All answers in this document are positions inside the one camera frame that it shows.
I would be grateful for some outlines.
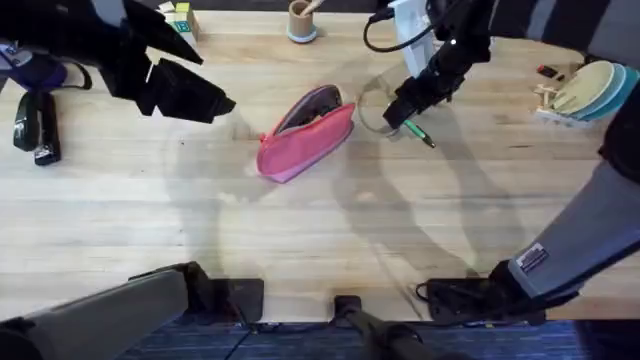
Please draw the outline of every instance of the label sticker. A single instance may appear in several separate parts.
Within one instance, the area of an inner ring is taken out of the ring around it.
[[[547,257],[549,257],[547,250],[539,243],[535,243],[516,260],[516,263],[520,266],[520,270],[526,274],[542,264]]]

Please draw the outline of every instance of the white device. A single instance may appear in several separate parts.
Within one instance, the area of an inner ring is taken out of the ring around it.
[[[429,26],[426,3],[427,0],[396,0],[389,4],[394,10],[396,37],[399,43],[412,39]],[[420,75],[435,54],[433,41],[434,35],[430,32],[402,49],[407,69],[414,78]]]

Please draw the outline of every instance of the blue carpet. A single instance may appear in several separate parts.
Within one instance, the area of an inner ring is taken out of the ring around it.
[[[284,331],[307,325],[287,325]],[[426,346],[437,354],[465,353],[475,359],[590,359],[574,323],[548,322],[538,327],[429,329],[416,325]],[[246,330],[223,325],[166,325],[142,339],[118,360],[224,359]],[[304,334],[251,335],[232,359],[361,359],[357,332],[324,329]]]

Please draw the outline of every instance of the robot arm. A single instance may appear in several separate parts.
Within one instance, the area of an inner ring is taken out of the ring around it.
[[[452,6],[454,11],[446,9]],[[392,128],[451,95],[475,63],[488,62],[490,36],[525,38],[640,66],[633,0],[435,1],[427,12],[445,41],[384,114]],[[430,279],[430,313],[441,325],[537,318],[578,295],[585,281],[640,249],[640,86],[611,123],[603,163],[569,206],[489,279]]]
[[[163,15],[135,0],[4,2],[0,42],[99,69],[111,96],[135,101],[144,115],[211,123],[235,103],[222,89],[166,59],[152,65],[153,47],[202,64]]]

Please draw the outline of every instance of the wooden cup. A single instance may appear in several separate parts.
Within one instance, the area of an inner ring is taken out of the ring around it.
[[[315,31],[313,13],[307,16],[300,16],[300,13],[307,6],[309,6],[309,2],[305,0],[295,0],[289,5],[289,33],[296,38],[308,38]]]

